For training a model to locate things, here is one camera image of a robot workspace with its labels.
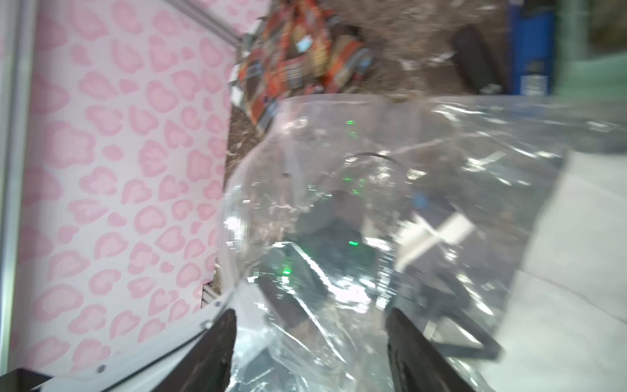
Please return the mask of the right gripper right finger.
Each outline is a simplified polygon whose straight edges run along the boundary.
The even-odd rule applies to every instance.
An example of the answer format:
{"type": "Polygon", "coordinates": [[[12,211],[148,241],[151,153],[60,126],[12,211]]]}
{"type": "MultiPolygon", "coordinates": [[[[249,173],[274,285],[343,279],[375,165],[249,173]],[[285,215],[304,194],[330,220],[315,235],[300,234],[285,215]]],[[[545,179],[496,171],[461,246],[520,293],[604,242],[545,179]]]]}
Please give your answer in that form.
{"type": "Polygon", "coordinates": [[[395,392],[474,391],[401,310],[390,311],[385,328],[395,392]]]}

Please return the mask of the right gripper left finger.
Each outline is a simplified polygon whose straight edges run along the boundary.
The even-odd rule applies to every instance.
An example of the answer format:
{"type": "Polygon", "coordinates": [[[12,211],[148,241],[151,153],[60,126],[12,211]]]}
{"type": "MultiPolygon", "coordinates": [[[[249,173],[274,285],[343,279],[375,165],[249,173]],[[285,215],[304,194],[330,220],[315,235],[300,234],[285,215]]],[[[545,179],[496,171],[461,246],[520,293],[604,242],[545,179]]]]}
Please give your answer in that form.
{"type": "Polygon", "coordinates": [[[223,392],[230,383],[237,317],[225,311],[154,392],[223,392]]]}

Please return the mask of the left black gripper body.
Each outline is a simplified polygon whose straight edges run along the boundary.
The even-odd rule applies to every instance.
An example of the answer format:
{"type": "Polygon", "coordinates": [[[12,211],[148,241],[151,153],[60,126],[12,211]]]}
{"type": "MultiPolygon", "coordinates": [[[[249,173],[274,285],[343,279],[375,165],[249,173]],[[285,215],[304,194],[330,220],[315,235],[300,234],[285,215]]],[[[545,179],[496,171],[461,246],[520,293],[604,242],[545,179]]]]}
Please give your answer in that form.
{"type": "Polygon", "coordinates": [[[280,327],[312,325],[331,310],[364,315],[376,305],[385,312],[401,310],[422,333],[448,319],[477,342],[434,343],[444,357],[498,358],[501,345],[468,315],[470,289],[444,263],[442,246],[410,256],[408,266],[401,266],[400,249],[358,231],[364,212],[343,217],[337,202],[316,202],[311,212],[300,215],[297,233],[275,243],[259,262],[257,283],[280,327]]]}

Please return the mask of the clear plastic vacuum bag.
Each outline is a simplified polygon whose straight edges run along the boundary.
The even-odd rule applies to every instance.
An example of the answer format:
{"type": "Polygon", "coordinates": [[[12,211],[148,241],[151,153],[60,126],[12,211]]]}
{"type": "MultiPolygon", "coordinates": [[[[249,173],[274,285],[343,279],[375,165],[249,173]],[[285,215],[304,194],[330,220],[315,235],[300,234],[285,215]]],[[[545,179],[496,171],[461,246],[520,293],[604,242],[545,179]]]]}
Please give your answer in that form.
{"type": "MultiPolygon", "coordinates": [[[[257,283],[261,258],[334,198],[401,266],[442,246],[468,315],[501,345],[494,360],[442,356],[474,391],[625,390],[625,101],[285,101],[220,208],[238,314],[230,390],[394,391],[390,312],[331,310],[285,330],[257,283]]],[[[477,344],[448,319],[421,334],[477,344]]]]}

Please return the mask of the red plaid shirt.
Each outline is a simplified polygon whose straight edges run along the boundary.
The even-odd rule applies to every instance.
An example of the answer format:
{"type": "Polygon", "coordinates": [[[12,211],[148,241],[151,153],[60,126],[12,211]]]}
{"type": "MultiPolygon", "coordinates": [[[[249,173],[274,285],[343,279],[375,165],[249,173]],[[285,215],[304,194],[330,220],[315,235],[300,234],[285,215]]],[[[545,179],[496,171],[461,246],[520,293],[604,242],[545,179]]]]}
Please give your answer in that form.
{"type": "Polygon", "coordinates": [[[373,62],[357,29],[325,1],[272,1],[243,36],[230,99],[264,135],[282,101],[341,92],[364,78],[373,62]]]}

